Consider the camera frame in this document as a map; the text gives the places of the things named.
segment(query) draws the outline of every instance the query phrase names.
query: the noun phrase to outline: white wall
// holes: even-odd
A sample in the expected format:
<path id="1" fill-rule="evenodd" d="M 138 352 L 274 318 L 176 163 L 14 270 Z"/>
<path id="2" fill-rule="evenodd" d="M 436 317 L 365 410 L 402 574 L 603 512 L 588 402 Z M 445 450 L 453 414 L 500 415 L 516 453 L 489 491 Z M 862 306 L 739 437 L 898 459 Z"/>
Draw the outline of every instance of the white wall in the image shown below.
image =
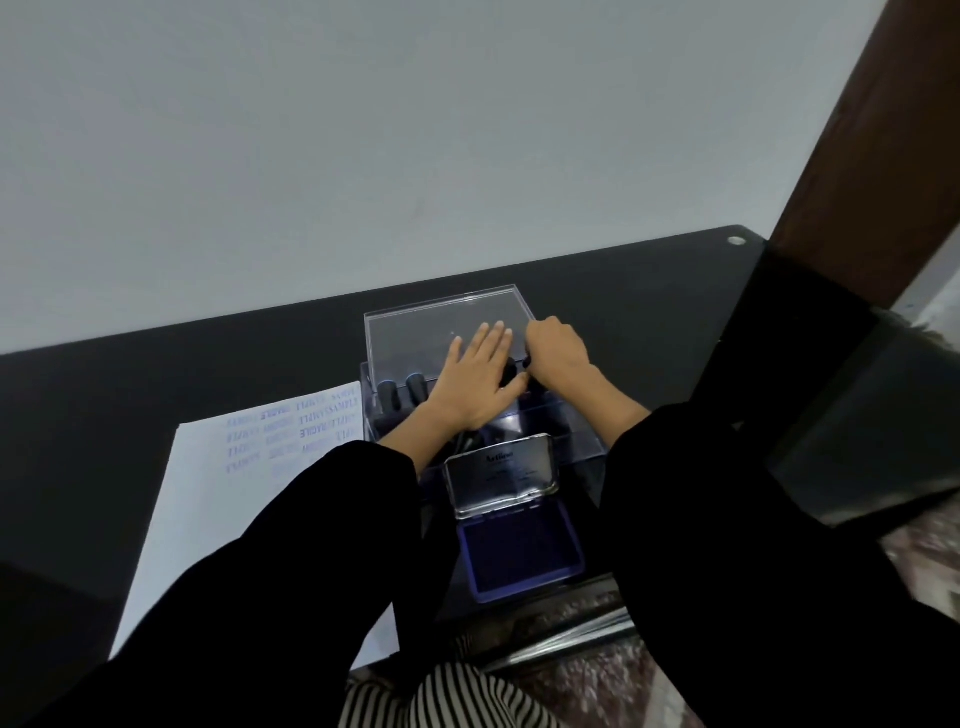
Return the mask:
<path id="1" fill-rule="evenodd" d="M 8 0 L 0 351 L 742 223 L 881 0 Z"/>

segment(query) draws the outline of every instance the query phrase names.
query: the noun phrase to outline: wrist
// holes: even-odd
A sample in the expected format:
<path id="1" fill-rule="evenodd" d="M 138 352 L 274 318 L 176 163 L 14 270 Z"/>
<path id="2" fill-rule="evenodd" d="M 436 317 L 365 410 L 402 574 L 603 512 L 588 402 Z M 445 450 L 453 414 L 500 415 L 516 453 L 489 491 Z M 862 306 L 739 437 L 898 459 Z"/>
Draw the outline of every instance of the wrist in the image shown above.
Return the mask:
<path id="1" fill-rule="evenodd" d="M 579 409 L 597 388 L 607 380 L 593 364 L 585 364 L 564 372 L 554 387 L 554 392 Z"/>
<path id="2" fill-rule="evenodd" d="M 420 420 L 420 426 L 435 432 L 438 438 L 444 441 L 455 437 L 465 429 L 455 412 L 431 400 L 417 407 L 411 417 L 415 416 Z"/>

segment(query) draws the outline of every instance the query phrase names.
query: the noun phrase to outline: hand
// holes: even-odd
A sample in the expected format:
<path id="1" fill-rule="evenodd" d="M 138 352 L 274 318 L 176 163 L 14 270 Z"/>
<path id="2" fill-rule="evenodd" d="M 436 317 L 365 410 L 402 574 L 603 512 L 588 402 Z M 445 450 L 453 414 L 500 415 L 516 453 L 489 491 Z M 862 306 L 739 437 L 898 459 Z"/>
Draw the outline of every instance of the hand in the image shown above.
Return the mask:
<path id="1" fill-rule="evenodd" d="M 527 351 L 530 374 L 564 398 L 578 378 L 592 370 L 584 340 L 556 316 L 527 325 Z"/>
<path id="2" fill-rule="evenodd" d="M 513 331 L 504 330 L 502 321 L 493 328 L 482 324 L 461 358 L 463 339 L 456 337 L 430 399 L 420 408 L 428 407 L 455 432 L 480 429 L 526 391 L 526 374 L 500 389 L 513 340 Z"/>

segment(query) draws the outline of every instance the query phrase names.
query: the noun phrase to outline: striped pants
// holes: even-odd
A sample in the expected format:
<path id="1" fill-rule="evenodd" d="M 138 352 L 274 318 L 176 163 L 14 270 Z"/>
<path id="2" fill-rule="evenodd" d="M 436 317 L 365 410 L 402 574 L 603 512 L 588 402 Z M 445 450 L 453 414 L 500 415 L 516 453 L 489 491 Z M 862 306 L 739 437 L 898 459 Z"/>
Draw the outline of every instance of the striped pants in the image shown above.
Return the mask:
<path id="1" fill-rule="evenodd" d="M 379 683 L 354 683 L 340 728 L 560 728 L 539 702 L 463 663 L 437 665 L 409 703 Z"/>

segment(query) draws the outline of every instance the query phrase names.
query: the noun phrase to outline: left hand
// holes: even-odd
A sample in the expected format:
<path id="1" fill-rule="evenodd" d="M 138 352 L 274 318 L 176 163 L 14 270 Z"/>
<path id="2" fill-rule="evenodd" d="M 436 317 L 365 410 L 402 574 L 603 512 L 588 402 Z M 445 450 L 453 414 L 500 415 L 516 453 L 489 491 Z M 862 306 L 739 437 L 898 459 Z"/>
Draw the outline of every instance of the left hand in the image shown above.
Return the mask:
<path id="1" fill-rule="evenodd" d="M 461 358 L 463 339 L 456 337 L 430 399 L 421 407 L 429 406 L 456 432 L 480 429 L 527 389 L 526 373 L 500 389 L 513 340 L 513 331 L 504 330 L 502 321 L 493 328 L 481 324 Z"/>

